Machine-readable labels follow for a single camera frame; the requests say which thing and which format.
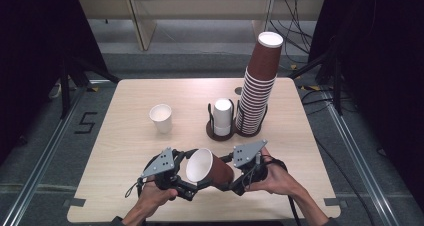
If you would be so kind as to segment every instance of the mounting plate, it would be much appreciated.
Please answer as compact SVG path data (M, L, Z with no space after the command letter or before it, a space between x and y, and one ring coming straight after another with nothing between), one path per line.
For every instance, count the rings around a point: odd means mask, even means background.
M168 147L147 167L141 174L141 178L147 178L151 175L166 172L174 169L174 157L172 156L172 148Z
M256 154L268 143L266 139L260 141L234 146L233 163L239 168L256 158Z

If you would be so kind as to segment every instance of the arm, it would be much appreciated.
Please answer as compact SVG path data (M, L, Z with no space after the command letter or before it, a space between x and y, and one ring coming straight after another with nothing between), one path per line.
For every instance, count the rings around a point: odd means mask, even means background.
M137 203L122 220L126 226L141 225L146 218L156 212L159 206L178 195L175 189L160 190L155 182L152 182L152 178L148 178L147 181Z
M270 155L266 148L263 148L261 153L264 155L265 161L271 160L270 157L266 156ZM288 174L287 171L276 164L269 164L267 167L268 176L266 179L252 183L250 187L246 188L247 192L265 190L268 193L289 195L299 206L309 225L324 225L329 221L328 217L318 207L308 191Z

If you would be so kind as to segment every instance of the table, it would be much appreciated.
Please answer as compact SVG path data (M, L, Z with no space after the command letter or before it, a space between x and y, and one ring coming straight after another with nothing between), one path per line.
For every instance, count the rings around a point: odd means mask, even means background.
M209 148L217 156L224 156L232 152L235 145L260 139L268 140L266 147L270 153L286 163L289 172L308 189L322 210L330 217L338 217L339 206L324 203L324 198L335 198L335 194L291 79L276 79L268 114L257 136L248 138L235 134L223 142L207 136L208 103L213 104L222 97L237 102L240 96L235 89L243 83L243 78L119 82L75 194L75 198L85 200L85 204L71 206L68 220L73 223L107 222L116 215L125 216L137 201L136 190L129 198L124 198L126 191L136 182L147 162L166 147L183 151ZM169 134L158 133L148 116L149 110L159 103L166 103L173 110L173 129ZM186 179L186 162L181 164L183 179ZM233 221L292 217L285 196L254 192L240 197L232 191L221 192L209 187L199 191L192 202L181 198L168 202L148 220Z

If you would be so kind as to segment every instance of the aluminum rail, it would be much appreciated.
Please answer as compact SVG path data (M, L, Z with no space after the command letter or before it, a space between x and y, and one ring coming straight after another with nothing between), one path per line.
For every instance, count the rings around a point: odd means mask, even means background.
M332 98L331 93L326 91L323 92L322 97L324 99ZM329 105L328 110L384 225L400 225L389 201L384 195L383 190L375 179L368 163L361 153L361 150L356 144L343 116L339 115L332 104Z
M22 187L21 192L19 193L13 206L10 208L3 222L3 226L18 225L21 221L29 203L31 202L32 197L34 196L35 191L37 190L38 184L46 172L47 167L49 166L56 152L56 149L58 148L58 145L66 132L72 115L75 112L80 99L84 95L85 90L86 88L78 88L76 90L68 113L64 118L60 119L52 137L50 138L50 141L38 159L31 175Z

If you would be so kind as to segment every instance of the brown paper cup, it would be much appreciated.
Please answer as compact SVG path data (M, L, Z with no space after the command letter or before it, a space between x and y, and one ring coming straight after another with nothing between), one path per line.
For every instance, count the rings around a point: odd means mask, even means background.
M190 157L186 175L188 180L194 183L211 179L212 185L218 188L234 180L233 169L206 148L198 149Z
M249 75L257 80L268 81L275 78L280 62L283 38L273 32L259 34L247 66Z

